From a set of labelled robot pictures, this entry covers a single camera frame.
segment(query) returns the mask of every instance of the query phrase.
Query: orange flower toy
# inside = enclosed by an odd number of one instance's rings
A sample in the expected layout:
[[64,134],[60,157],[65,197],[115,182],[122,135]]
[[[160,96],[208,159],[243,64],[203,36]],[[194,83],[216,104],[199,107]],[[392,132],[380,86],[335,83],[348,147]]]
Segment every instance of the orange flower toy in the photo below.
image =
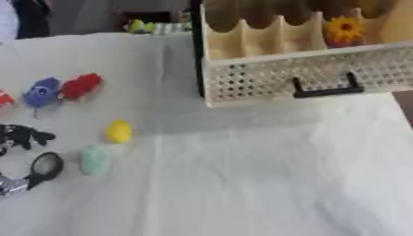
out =
[[325,25],[324,38],[329,48],[360,46],[363,29],[355,18],[332,18]]

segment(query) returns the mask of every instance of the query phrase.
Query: toy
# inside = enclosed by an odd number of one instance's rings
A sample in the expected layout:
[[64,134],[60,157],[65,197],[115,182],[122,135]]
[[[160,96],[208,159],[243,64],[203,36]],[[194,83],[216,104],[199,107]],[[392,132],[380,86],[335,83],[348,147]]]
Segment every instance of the toy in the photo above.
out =
[[152,22],[145,23],[140,19],[129,20],[124,29],[129,33],[146,34],[151,33],[155,29],[155,24]]
[[325,42],[330,48],[359,46],[363,43],[362,32],[355,18],[332,18],[325,26]]
[[86,147],[80,151],[80,169],[86,175],[102,175],[111,166],[111,158],[99,147]]
[[30,107],[34,108],[34,116],[37,116],[37,110],[58,101],[60,81],[53,78],[39,80],[31,89],[23,94],[23,99]]
[[103,79],[97,74],[82,75],[74,80],[65,82],[60,89],[59,99],[78,100],[80,97],[90,93]]
[[23,179],[11,180],[0,172],[0,197],[11,196],[33,189],[40,183],[55,179],[63,170],[65,163],[56,153],[46,152],[36,158],[30,167],[30,175]]
[[132,126],[123,120],[112,122],[107,131],[106,137],[110,142],[121,144],[132,139]]
[[7,104],[13,105],[15,104],[15,101],[10,97],[10,95],[0,89],[0,107],[6,106]]
[[40,132],[31,127],[0,124],[0,157],[4,156],[7,153],[7,149],[11,147],[22,146],[24,149],[30,150],[32,141],[46,146],[47,141],[54,139],[56,139],[54,134]]

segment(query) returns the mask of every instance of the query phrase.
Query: black toy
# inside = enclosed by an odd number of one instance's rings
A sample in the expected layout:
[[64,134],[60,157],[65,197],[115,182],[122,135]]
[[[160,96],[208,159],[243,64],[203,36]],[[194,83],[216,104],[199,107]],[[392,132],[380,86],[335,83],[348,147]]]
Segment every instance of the black toy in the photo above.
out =
[[33,141],[46,146],[47,141],[55,138],[56,135],[52,133],[40,132],[31,127],[0,124],[0,157],[7,153],[8,148],[22,146],[26,150],[30,150]]

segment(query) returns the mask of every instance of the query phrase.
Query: red object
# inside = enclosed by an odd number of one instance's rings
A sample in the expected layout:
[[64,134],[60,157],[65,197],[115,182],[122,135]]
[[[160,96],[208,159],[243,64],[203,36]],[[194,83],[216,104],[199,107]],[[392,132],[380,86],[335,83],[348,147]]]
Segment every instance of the red object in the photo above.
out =
[[3,90],[0,89],[0,107],[14,103],[15,101],[10,97],[10,95],[6,94]]
[[78,100],[80,97],[90,93],[102,82],[103,79],[95,73],[82,75],[77,79],[65,82],[60,94],[66,100]]

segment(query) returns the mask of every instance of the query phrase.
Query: magnifying glass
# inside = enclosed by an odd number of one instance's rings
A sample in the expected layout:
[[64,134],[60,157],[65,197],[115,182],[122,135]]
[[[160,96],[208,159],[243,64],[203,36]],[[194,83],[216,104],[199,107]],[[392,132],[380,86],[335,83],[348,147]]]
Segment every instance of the magnifying glass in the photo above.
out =
[[14,195],[31,190],[40,183],[56,178],[64,168],[63,159],[54,152],[46,152],[36,158],[30,167],[30,175],[11,180],[0,172],[0,196]]

